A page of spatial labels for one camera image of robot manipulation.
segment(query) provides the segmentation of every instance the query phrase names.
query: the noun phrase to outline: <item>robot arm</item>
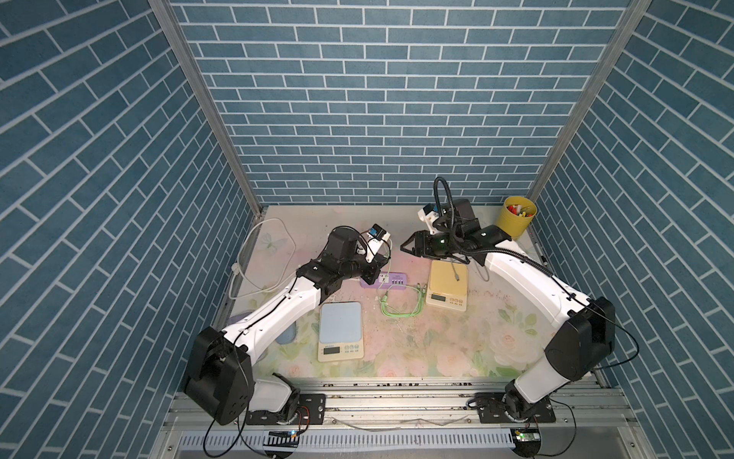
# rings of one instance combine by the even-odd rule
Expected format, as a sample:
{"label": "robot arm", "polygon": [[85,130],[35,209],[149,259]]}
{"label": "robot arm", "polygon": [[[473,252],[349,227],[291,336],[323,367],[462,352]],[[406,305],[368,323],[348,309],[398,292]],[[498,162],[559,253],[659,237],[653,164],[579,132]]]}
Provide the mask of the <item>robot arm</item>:
{"label": "robot arm", "polygon": [[255,381],[252,365],[262,352],[303,314],[341,288],[345,279],[361,277],[373,284],[388,263],[378,250],[390,234],[374,225],[365,236],[338,226],[319,256],[296,271],[296,277],[257,311],[227,326],[208,327],[196,337],[184,374],[184,391],[221,425],[249,407],[290,419],[299,389],[284,377]]}
{"label": "robot arm", "polygon": [[446,188],[448,205],[440,208],[438,202],[431,205],[436,215],[426,213],[428,206],[418,213],[421,221],[433,225],[437,231],[415,232],[401,245],[401,250],[414,256],[453,259],[467,264],[471,257],[510,282],[551,323],[556,333],[545,347],[544,355],[505,388],[506,412],[514,419],[527,419],[536,413],[537,407],[546,404],[549,394],[570,381],[581,379],[611,354],[614,350],[614,305],[603,297],[593,300],[558,279],[544,266],[529,259],[500,228],[494,225],[480,228],[468,200],[454,202],[442,178],[434,183],[436,196],[436,186],[441,181]]}
{"label": "robot arm", "polygon": [[[496,247],[525,255],[514,241]],[[484,265],[528,298],[556,331],[543,356],[506,387],[508,414],[527,419],[538,402],[564,384],[581,379],[614,350],[614,305],[603,297],[593,300],[514,256],[488,253]]]}

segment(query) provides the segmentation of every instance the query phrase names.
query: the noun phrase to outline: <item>floral tablecloth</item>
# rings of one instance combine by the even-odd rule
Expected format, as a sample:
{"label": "floral tablecloth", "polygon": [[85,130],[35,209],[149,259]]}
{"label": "floral tablecloth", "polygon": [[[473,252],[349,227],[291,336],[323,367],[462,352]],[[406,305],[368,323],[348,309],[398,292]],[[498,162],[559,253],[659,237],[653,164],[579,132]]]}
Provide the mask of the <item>floral tablecloth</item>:
{"label": "floral tablecloth", "polygon": [[[496,207],[477,207],[482,225],[493,221]],[[373,223],[392,233],[392,272],[407,273],[408,283],[425,284],[430,260],[399,251],[413,231],[424,228],[406,206],[273,206],[266,217],[279,217],[295,239],[288,240],[278,221],[267,222],[258,236],[240,294],[274,284],[291,254],[286,272],[292,272],[318,254],[331,228],[351,225],[361,231]],[[527,236],[518,241],[533,255]],[[328,303],[357,301],[362,305],[364,358],[321,363],[316,359],[320,307],[296,321],[297,334],[290,344],[271,344],[254,370],[257,376],[273,372],[289,377],[462,377],[488,376],[510,380],[542,353],[551,338],[543,315],[504,279],[472,263],[466,312],[425,306],[416,317],[393,319],[382,314],[375,289],[359,280],[345,281]],[[273,294],[237,300],[233,316],[251,311]],[[391,289],[388,303],[398,311],[412,311],[417,294],[412,289]]]}

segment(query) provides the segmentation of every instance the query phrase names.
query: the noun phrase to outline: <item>yellow pen holder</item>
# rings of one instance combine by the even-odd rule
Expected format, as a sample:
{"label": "yellow pen holder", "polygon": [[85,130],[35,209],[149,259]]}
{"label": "yellow pen holder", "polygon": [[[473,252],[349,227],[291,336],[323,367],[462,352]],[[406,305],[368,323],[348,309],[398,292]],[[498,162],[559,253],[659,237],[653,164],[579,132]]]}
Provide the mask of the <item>yellow pen holder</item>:
{"label": "yellow pen holder", "polygon": [[[520,212],[532,214],[533,216],[520,217],[507,210],[507,206],[515,206],[517,204],[522,206]],[[495,225],[505,233],[508,233],[513,239],[517,239],[523,234],[537,214],[538,208],[533,201],[523,196],[510,196],[505,200],[502,209],[500,209],[500,214],[497,216]]]}

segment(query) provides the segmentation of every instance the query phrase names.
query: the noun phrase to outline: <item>purple power strip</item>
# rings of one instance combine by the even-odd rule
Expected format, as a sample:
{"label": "purple power strip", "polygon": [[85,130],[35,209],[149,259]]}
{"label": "purple power strip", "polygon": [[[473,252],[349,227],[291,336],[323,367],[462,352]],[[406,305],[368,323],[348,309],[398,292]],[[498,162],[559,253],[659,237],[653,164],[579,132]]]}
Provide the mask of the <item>purple power strip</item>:
{"label": "purple power strip", "polygon": [[[387,276],[388,279],[383,283],[382,280],[384,279],[384,276]],[[380,273],[377,280],[372,285],[369,285],[362,279],[360,279],[360,283],[365,289],[378,289],[380,288],[380,284],[382,284],[383,289],[387,289],[389,286],[394,285],[392,290],[405,290],[405,285],[408,283],[408,276],[403,272],[391,272],[387,275]]]}

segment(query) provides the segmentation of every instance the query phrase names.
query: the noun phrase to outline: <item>blue brick wallpaper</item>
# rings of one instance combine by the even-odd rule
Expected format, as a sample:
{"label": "blue brick wallpaper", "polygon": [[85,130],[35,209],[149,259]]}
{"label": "blue brick wallpaper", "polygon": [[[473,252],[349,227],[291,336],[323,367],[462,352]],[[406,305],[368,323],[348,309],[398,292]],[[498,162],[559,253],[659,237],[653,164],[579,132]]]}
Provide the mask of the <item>blue brick wallpaper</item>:
{"label": "blue brick wallpaper", "polygon": [[523,195],[628,0],[174,0],[264,203]]}
{"label": "blue brick wallpaper", "polygon": [[250,215],[146,0],[0,1],[0,458],[148,454]]}
{"label": "blue brick wallpaper", "polygon": [[556,271],[638,337],[610,376],[671,459],[733,456],[733,24],[728,0],[653,0],[536,220]]}

